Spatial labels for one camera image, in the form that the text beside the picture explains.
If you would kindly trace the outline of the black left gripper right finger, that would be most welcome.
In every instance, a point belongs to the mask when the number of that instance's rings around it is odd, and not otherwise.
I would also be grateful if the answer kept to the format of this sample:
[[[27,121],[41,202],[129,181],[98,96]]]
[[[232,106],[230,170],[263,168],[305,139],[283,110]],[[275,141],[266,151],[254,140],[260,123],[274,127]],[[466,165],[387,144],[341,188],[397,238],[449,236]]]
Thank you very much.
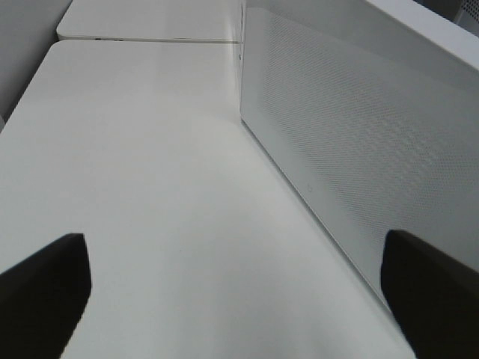
[[[478,273],[405,230],[389,230],[380,287],[417,358],[478,357]]]

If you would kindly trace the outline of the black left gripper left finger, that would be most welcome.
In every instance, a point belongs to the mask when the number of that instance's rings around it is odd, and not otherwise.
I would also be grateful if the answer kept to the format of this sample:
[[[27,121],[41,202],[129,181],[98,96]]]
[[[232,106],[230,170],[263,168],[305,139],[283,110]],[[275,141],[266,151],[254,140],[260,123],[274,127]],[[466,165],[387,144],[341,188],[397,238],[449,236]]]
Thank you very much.
[[[1,273],[1,357],[60,358],[88,303],[85,237],[69,233]]]

